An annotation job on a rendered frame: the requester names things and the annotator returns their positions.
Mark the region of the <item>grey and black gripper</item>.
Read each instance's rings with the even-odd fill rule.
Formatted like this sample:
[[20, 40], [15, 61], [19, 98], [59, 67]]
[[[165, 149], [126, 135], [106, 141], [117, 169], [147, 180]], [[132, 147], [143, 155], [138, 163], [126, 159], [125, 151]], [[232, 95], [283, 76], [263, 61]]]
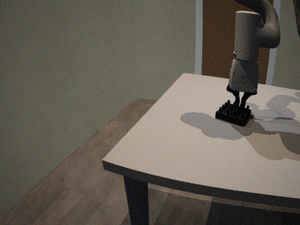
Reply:
[[[256, 71], [255, 71], [256, 70]], [[255, 62], [239, 61], [233, 59], [227, 91], [233, 93], [235, 98], [234, 106], [241, 110], [246, 106], [246, 100], [257, 94], [258, 85], [258, 64]], [[244, 92], [240, 104], [240, 92]], [[256, 92], [256, 93], [255, 93]]]

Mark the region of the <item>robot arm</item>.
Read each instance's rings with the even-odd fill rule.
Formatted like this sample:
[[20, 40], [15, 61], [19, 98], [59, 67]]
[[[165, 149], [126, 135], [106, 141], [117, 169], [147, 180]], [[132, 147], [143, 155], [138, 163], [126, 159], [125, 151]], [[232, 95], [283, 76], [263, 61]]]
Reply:
[[[260, 47], [274, 49], [281, 39], [278, 15], [268, 0], [234, 0], [255, 12], [237, 11], [233, 56], [239, 61], [253, 63]], [[293, 0], [300, 37], [300, 0]], [[261, 24], [261, 18], [264, 25]]]

